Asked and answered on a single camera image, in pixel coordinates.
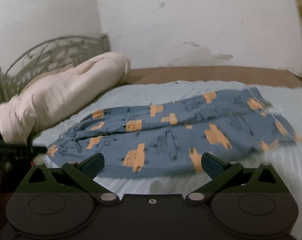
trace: silver rivet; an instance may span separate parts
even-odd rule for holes
[[[149,199],[149,203],[150,204],[155,204],[156,203],[156,199]]]
[[[189,199],[194,201],[203,200],[204,195],[202,193],[194,192],[189,195]]]
[[[104,193],[101,195],[101,199],[104,201],[112,201],[116,199],[116,194],[113,193]]]

